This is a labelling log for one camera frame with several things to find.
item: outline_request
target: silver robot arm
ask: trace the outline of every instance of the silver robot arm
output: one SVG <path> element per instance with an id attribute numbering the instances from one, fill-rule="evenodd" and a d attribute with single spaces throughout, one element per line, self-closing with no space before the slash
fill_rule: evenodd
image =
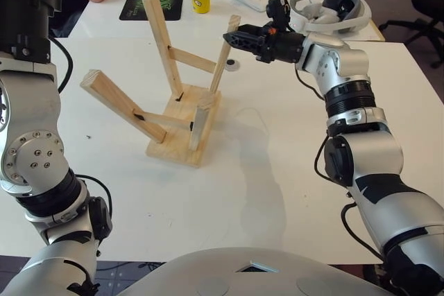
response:
<path id="1" fill-rule="evenodd" d="M 325 171 L 355 200 L 394 286 L 408 295 L 444 289 L 444 209 L 400 179 L 402 149 L 377 107 L 368 77 L 368 57 L 344 41 L 288 31 L 287 0 L 270 0 L 264 27 L 240 26 L 224 35 L 257 60 L 295 63 L 311 73 L 327 110 Z"/>
<path id="2" fill-rule="evenodd" d="M 93 295 L 103 198 L 69 168 L 57 131 L 60 97 L 48 15 L 60 0 L 0 0 L 0 180 L 46 243 L 2 295 Z"/>

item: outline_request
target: black mouse pad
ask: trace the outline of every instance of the black mouse pad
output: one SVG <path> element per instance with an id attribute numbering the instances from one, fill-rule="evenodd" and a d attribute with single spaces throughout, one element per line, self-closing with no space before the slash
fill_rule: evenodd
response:
<path id="1" fill-rule="evenodd" d="M 182 14 L 183 0 L 160 0 L 164 11 L 165 21 L 177 21 Z M 122 21 L 146 21 L 146 13 L 142 0 L 126 0 L 120 13 Z"/>

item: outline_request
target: wooden leg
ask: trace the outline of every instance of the wooden leg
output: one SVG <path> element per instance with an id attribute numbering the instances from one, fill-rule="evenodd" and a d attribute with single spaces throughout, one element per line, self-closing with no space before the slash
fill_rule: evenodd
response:
<path id="1" fill-rule="evenodd" d="M 209 73 L 214 73 L 214 68 L 216 67 L 216 63 L 211 60 L 173 47 L 169 48 L 169 55 L 178 62 L 183 62 L 184 64 L 196 67 L 197 69 L 202 69 Z"/>
<path id="2" fill-rule="evenodd" d="M 196 115 L 194 116 L 193 130 L 189 139 L 190 150 L 196 150 L 202 137 L 203 129 L 207 123 L 208 114 L 214 104 L 214 94 L 205 92 L 202 94 L 196 108 Z"/>
<path id="3" fill-rule="evenodd" d="M 165 68 L 171 93 L 175 98 L 180 98 L 183 93 L 182 82 L 180 81 L 178 66 L 176 61 L 170 56 L 168 48 L 171 40 L 165 24 L 165 17 L 160 5 L 160 0 L 142 0 L 145 7 L 146 16 L 151 25 L 154 39 L 159 49 L 160 58 Z"/>
<path id="4" fill-rule="evenodd" d="M 143 113 L 143 110 L 102 71 L 96 69 L 89 71 L 80 86 L 151 139 L 163 142 L 167 132 L 157 124 L 138 119 L 133 111 Z"/>
<path id="5" fill-rule="evenodd" d="M 137 112 L 133 110 L 133 114 L 140 120 L 150 121 L 166 126 L 175 126 L 177 128 L 183 128 L 184 130 L 191 131 L 193 128 L 192 121 L 186 121 L 184 119 L 177 119 L 174 117 L 165 116 L 164 114 L 152 114 L 151 112 Z"/>
<path id="6" fill-rule="evenodd" d="M 237 27 L 241 23 L 241 17 L 239 15 L 232 15 L 228 24 L 227 33 L 237 30 Z M 217 92 L 217 87 L 221 81 L 223 70 L 227 62 L 228 55 L 230 54 L 231 46 L 223 41 L 222 50 L 217 60 L 216 68 L 214 69 L 213 81 L 211 82 L 210 91 L 214 94 Z"/>

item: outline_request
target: office chair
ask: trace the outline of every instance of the office chair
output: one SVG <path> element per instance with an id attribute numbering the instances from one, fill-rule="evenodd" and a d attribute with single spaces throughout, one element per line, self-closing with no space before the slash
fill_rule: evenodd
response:
<path id="1" fill-rule="evenodd" d="M 428 37 L 439 56 L 439 61 L 431 63 L 432 68 L 437 69 L 444 62 L 444 44 L 441 44 L 439 40 L 440 38 L 444 40 L 444 32 L 435 28 L 435 26 L 439 22 L 444 23 L 444 0 L 411 0 L 411 3 L 418 12 L 427 15 L 432 20 L 428 23 L 422 19 L 417 19 L 415 22 L 388 20 L 385 24 L 379 26 L 379 30 L 383 31 L 388 26 L 401 26 L 419 31 L 405 41 L 405 45 L 412 43 L 419 37 Z"/>

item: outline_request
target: small black object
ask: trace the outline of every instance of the small black object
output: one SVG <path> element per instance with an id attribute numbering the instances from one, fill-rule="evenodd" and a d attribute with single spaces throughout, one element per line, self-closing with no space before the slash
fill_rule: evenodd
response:
<path id="1" fill-rule="evenodd" d="M 325 172 L 341 186 L 353 185 L 353 156 L 348 142 L 343 137 L 329 139 L 324 148 Z"/>
<path id="2" fill-rule="evenodd" d="M 160 0 L 165 21 L 178 21 L 182 15 L 183 0 Z M 146 21 L 142 0 L 126 0 L 119 19 L 122 21 Z"/>
<path id="3" fill-rule="evenodd" d="M 140 121 L 144 121 L 145 117 L 143 117 L 141 114 L 134 114 L 134 116 L 139 119 Z"/>
<path id="4" fill-rule="evenodd" d="M 290 4 L 288 0 L 268 0 L 266 14 L 273 19 L 272 27 L 286 31 L 290 22 Z"/>
<path id="5" fill-rule="evenodd" d="M 88 208 L 94 238 L 101 242 L 110 235 L 112 230 L 110 212 L 105 200 L 100 197 L 92 198 Z"/>

